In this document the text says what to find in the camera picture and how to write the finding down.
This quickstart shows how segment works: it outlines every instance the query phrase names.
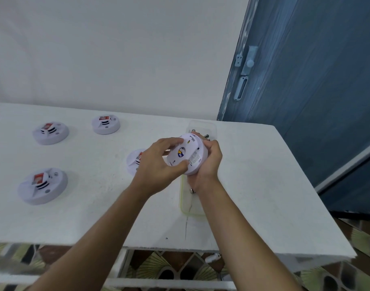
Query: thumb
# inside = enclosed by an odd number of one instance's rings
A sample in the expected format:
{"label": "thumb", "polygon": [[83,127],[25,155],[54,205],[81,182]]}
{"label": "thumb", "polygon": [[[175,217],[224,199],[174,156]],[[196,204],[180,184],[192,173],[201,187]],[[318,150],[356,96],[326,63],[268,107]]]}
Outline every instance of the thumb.
{"label": "thumb", "polygon": [[171,166],[170,171],[171,171],[172,176],[174,178],[177,178],[183,175],[188,170],[188,164],[189,164],[188,160],[183,160],[178,165]]}

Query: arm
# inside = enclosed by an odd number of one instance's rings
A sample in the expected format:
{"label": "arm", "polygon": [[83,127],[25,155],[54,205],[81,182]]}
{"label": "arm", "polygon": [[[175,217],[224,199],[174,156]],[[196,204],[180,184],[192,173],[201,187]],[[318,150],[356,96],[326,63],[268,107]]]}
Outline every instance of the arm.
{"label": "arm", "polygon": [[187,171],[187,161],[171,167],[162,158],[168,148],[182,142],[160,139],[147,149],[130,186],[30,290],[100,290],[145,202]]}
{"label": "arm", "polygon": [[199,172],[189,176],[188,181],[200,198],[236,288],[251,291],[301,290],[221,185],[217,177],[222,159],[219,143],[215,140],[204,141],[204,144],[210,155]]}

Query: person's right hand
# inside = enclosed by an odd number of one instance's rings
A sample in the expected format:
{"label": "person's right hand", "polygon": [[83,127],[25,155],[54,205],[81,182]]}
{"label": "person's right hand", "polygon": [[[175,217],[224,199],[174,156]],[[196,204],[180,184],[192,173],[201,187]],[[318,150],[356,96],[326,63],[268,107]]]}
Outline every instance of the person's right hand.
{"label": "person's right hand", "polygon": [[203,191],[204,188],[207,188],[211,182],[219,181],[217,177],[217,171],[222,159],[222,153],[219,142],[216,140],[207,141],[201,134],[197,132],[192,132],[192,134],[199,136],[203,140],[203,143],[209,152],[207,160],[205,160],[205,162],[201,165],[199,171],[194,175],[188,176],[189,185],[197,193]]}

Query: clear plastic container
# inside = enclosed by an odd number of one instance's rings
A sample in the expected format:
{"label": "clear plastic container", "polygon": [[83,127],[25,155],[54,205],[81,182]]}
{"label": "clear plastic container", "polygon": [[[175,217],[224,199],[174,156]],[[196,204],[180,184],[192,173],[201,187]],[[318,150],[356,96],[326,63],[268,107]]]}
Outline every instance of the clear plastic container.
{"label": "clear plastic container", "polygon": [[[195,130],[201,135],[209,135],[210,140],[217,139],[217,128],[214,123],[192,120],[186,130],[187,133]],[[179,197],[179,208],[181,211],[189,216],[203,216],[205,215],[202,209],[200,199],[198,198],[197,192],[190,192],[190,185],[187,181],[187,176],[181,177],[180,197]]]}

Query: white table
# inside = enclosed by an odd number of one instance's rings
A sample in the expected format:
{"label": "white table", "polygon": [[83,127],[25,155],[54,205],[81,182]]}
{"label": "white table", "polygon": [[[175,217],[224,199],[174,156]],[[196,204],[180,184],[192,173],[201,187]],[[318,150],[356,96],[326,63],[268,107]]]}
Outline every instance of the white table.
{"label": "white table", "polygon": [[[121,127],[95,134],[91,119],[104,111],[0,103],[0,242],[74,244],[132,180],[129,152],[179,136],[190,119],[114,113]],[[31,132],[48,121],[70,135],[40,146]],[[355,252],[273,126],[213,122],[223,152],[219,178],[232,200],[292,271],[350,259]],[[17,186],[39,168],[57,167],[65,192],[39,206],[23,203]],[[179,209],[179,179],[144,206],[124,247],[218,251],[206,218]]]}

